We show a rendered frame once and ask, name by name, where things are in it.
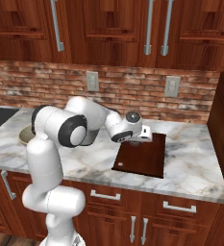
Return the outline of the wooden base cupboard door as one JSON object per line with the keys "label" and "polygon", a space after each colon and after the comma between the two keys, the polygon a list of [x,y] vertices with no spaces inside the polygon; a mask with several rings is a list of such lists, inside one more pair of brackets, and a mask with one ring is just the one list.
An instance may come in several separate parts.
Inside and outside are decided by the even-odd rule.
{"label": "wooden base cupboard door", "polygon": [[[137,217],[135,240],[130,242],[131,216]],[[77,216],[77,231],[87,246],[137,246],[139,215],[86,206]]]}
{"label": "wooden base cupboard door", "polygon": [[143,217],[148,218],[144,246],[205,246],[210,232],[208,226],[146,215],[141,217],[140,246],[142,246],[140,239],[142,237]]}
{"label": "wooden base cupboard door", "polygon": [[46,214],[26,209],[22,203],[22,194],[25,188],[32,182],[31,176],[18,172],[7,172],[8,183],[12,192],[16,194],[16,198],[11,200],[6,187],[5,191],[8,193],[9,201],[19,218],[24,233],[31,239],[42,241],[47,236],[47,228],[45,225]]}

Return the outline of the wooden wall cupboard door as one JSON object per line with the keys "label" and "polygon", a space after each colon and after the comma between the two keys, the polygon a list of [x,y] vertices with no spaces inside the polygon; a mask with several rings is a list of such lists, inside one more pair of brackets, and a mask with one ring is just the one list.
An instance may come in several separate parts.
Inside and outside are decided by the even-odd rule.
{"label": "wooden wall cupboard door", "polygon": [[148,0],[65,0],[71,59],[75,64],[151,67],[144,55]]}
{"label": "wooden wall cupboard door", "polygon": [[58,52],[50,0],[0,0],[0,61],[71,62],[65,0],[56,3]]}
{"label": "wooden wall cupboard door", "polygon": [[174,0],[166,56],[161,49],[167,0],[160,6],[156,67],[224,71],[224,0]]}

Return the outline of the dark brown square tray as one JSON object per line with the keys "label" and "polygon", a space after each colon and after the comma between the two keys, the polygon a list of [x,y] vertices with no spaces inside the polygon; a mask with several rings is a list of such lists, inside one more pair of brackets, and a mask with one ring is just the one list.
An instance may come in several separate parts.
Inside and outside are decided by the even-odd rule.
{"label": "dark brown square tray", "polygon": [[162,179],[166,135],[152,133],[152,137],[151,142],[123,142],[112,170]]}

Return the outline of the grey wall socket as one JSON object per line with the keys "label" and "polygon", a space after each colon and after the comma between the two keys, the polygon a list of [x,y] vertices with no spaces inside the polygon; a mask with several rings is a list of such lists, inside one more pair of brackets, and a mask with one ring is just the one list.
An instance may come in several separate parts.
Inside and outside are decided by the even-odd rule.
{"label": "grey wall socket", "polygon": [[177,97],[181,78],[178,76],[167,76],[165,80],[164,96]]}
{"label": "grey wall socket", "polygon": [[87,90],[88,91],[98,91],[99,90],[97,72],[94,72],[94,71],[87,72]]}

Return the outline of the olive green bowl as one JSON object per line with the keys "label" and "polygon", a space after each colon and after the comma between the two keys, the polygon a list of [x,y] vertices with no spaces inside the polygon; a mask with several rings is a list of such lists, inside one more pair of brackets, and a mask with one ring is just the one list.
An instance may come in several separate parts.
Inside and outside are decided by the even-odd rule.
{"label": "olive green bowl", "polygon": [[23,128],[18,134],[18,140],[23,144],[27,145],[31,139],[33,139],[35,135],[32,132],[32,125],[28,125]]}

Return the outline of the wooden drawer front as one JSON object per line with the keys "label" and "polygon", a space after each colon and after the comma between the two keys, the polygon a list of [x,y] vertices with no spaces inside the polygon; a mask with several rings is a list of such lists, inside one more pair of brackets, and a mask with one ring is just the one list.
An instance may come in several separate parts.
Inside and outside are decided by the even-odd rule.
{"label": "wooden drawer front", "polygon": [[[196,206],[197,212],[190,213],[172,209],[164,209],[162,201],[167,201],[172,206],[189,208]],[[192,200],[162,194],[143,192],[141,196],[141,212],[143,215],[157,216],[164,219],[175,219],[190,224],[211,226],[220,205],[212,202]]]}
{"label": "wooden drawer front", "polygon": [[[90,196],[90,191],[95,189],[97,193],[115,195],[121,194],[120,201],[96,198]],[[106,209],[117,209],[124,212],[139,212],[141,194],[138,191],[111,187],[99,184],[86,184],[87,204]]]}

